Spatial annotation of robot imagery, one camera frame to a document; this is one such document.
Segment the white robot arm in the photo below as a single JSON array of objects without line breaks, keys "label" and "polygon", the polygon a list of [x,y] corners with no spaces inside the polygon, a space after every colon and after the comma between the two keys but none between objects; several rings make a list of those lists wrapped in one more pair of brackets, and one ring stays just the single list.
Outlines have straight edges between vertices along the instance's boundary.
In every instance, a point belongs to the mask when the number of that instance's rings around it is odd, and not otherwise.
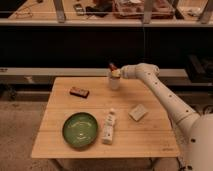
[{"label": "white robot arm", "polygon": [[156,96],[186,137],[186,171],[213,171],[213,114],[200,115],[158,79],[159,68],[139,63],[121,68],[109,64],[110,75],[138,79]]}]

